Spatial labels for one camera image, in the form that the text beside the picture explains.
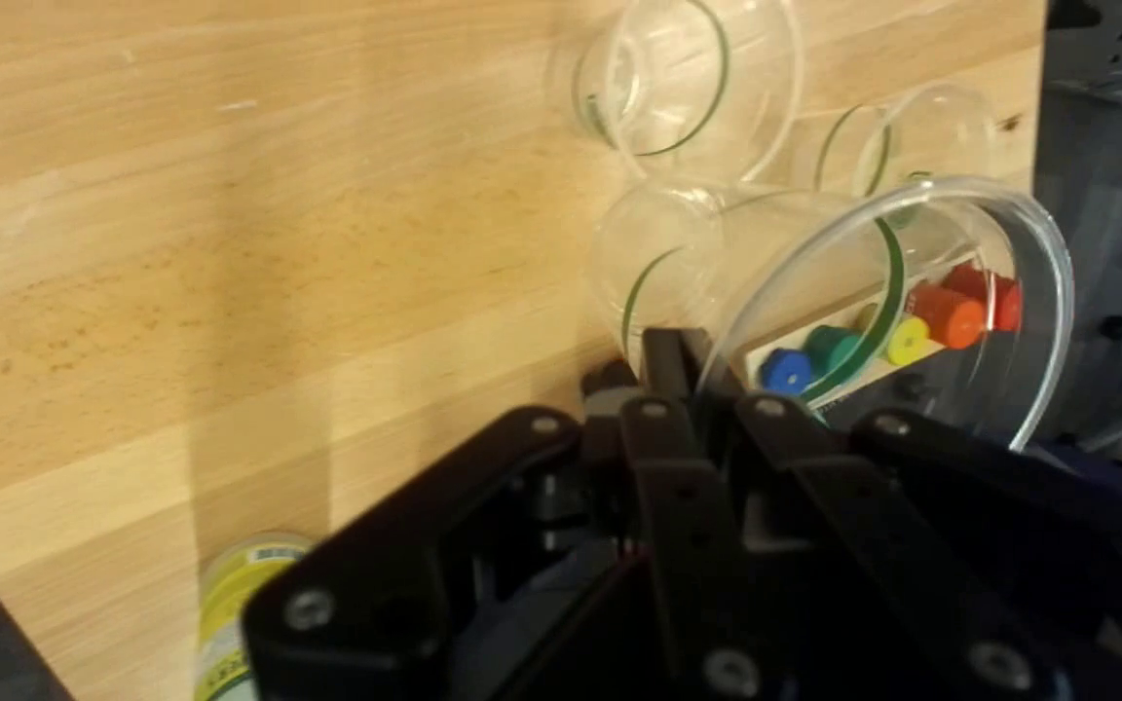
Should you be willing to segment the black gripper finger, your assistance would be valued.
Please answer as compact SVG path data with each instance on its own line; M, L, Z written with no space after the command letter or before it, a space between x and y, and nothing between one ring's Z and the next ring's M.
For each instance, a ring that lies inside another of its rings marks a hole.
M643 391L652 396L673 402L687 415L703 411L699 396L699 360L690 334L678 326L652 326L643 334Z

